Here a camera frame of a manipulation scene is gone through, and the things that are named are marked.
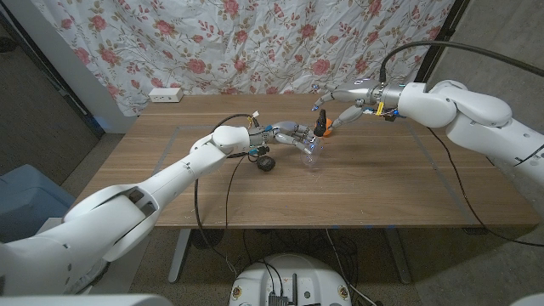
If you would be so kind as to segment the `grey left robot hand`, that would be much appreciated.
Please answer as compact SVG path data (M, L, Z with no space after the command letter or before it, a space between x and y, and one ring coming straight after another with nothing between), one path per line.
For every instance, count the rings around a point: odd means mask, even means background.
M316 155L320 146L320 139L313 130L296 122L277 122L266 127L252 127L248 130L250 146L264 144L283 144L297 147L306 155Z

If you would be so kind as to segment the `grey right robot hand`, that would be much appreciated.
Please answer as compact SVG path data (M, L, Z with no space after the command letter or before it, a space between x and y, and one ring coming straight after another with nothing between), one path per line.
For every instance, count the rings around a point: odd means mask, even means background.
M343 124L353 122L359 119L364 112L366 106L374 105L376 98L373 92L380 85L378 81L373 79L363 78L354 81L345 82L342 84L336 83L319 83L316 88L326 89L327 93L318 98L312 106L312 111L317 111L325 102L353 102L354 104L345 110L332 124L328 127L329 130L338 128Z

